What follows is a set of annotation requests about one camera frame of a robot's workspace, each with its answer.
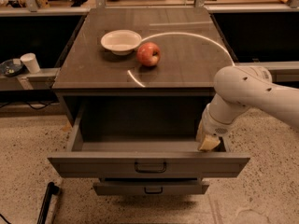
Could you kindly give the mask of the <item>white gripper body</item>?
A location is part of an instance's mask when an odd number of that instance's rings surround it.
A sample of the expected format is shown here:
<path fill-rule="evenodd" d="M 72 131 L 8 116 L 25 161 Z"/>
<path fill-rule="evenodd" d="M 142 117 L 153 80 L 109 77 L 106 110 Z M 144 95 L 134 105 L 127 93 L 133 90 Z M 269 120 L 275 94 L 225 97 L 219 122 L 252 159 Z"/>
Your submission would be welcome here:
<path fill-rule="evenodd" d="M 201 123 L 205 133 L 218 137 L 225 136 L 232 130 L 233 127 L 232 124 L 223 124 L 213 119 L 209 113 L 209 105 L 206 106 L 202 114 Z"/>

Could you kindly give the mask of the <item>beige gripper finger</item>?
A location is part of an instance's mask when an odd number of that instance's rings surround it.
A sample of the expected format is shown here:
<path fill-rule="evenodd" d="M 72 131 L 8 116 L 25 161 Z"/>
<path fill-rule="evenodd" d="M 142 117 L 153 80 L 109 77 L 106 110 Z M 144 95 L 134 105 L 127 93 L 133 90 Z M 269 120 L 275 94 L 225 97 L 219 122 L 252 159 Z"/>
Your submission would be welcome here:
<path fill-rule="evenodd" d="M 220 144 L 220 138 L 218 136 L 213 136 L 210 134 L 203 134 L 199 138 L 198 149 L 200 151 L 210 151 Z"/>
<path fill-rule="evenodd" d="M 201 142 L 204 138 L 205 138 L 205 131 L 204 131 L 204 128 L 203 128 L 203 122 L 200 121 L 199 124 L 198 124 L 195 140 L 197 142 Z"/>

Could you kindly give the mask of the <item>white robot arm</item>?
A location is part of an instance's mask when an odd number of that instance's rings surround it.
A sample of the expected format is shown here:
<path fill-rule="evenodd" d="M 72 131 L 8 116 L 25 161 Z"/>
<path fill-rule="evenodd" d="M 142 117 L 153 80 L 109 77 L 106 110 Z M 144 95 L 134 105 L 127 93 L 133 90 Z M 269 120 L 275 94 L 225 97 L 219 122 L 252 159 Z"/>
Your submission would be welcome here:
<path fill-rule="evenodd" d="M 226 66 L 215 75 L 214 90 L 197 130 L 199 151 L 215 148 L 251 107 L 299 128 L 299 90 L 274 84 L 264 67 Z"/>

